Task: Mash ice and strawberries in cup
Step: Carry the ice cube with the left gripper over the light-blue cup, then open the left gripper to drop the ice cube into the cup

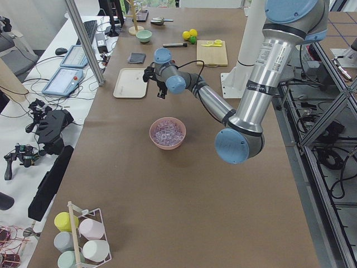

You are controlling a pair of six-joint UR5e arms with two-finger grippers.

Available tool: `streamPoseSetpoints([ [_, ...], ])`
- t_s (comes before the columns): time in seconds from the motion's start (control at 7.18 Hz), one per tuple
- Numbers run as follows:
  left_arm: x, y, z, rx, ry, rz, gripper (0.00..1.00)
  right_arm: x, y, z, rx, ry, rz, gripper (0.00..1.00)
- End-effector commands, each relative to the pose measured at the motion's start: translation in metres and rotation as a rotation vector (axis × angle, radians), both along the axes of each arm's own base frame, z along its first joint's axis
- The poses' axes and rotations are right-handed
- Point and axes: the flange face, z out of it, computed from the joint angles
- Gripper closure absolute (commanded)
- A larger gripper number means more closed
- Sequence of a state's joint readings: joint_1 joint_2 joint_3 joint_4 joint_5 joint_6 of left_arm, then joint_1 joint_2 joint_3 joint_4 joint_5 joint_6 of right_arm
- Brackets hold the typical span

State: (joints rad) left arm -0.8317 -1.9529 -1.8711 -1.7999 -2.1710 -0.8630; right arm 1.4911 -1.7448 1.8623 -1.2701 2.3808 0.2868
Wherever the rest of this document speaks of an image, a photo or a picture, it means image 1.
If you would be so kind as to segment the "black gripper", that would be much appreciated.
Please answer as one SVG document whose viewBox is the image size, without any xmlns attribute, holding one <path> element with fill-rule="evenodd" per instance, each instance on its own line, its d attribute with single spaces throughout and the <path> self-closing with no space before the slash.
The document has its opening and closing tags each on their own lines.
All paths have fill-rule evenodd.
<svg viewBox="0 0 357 268">
<path fill-rule="evenodd" d="M 155 81 L 157 86 L 158 86 L 158 88 L 159 88 L 159 92 L 157 93 L 157 97 L 159 97 L 159 98 L 162 97 L 162 99 L 165 99 L 166 98 L 166 94 L 167 94 L 167 87 L 166 87 L 164 82 L 159 81 L 157 79 L 156 73 L 155 73 L 154 63 L 150 63 L 150 65 L 144 69 L 143 81 L 146 83 L 149 80 Z"/>
</svg>

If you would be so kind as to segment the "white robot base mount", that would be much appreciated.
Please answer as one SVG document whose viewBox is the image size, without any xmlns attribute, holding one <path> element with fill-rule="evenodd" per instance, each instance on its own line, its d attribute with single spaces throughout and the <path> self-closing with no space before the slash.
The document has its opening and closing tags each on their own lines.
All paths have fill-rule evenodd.
<svg viewBox="0 0 357 268">
<path fill-rule="evenodd" d="M 221 88 L 225 99 L 241 98 L 253 71 L 264 40 L 262 28 L 266 21 L 265 1 L 252 1 L 239 49 L 237 64 L 229 73 L 221 73 Z"/>
</svg>

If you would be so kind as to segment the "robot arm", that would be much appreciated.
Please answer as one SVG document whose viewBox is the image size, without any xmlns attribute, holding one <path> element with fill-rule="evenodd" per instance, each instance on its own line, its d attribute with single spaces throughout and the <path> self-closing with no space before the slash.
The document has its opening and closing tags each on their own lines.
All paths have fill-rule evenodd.
<svg viewBox="0 0 357 268">
<path fill-rule="evenodd" d="M 281 81 L 293 48 L 325 38 L 328 1 L 266 1 L 264 41 L 237 109 L 233 109 L 195 73 L 180 71 L 169 49 L 159 48 L 143 81 L 153 80 L 164 98 L 167 92 L 188 89 L 206 110 L 224 125 L 215 138 L 215 149 L 224 161 L 238 164 L 259 154 L 264 147 L 261 123 Z"/>
</svg>

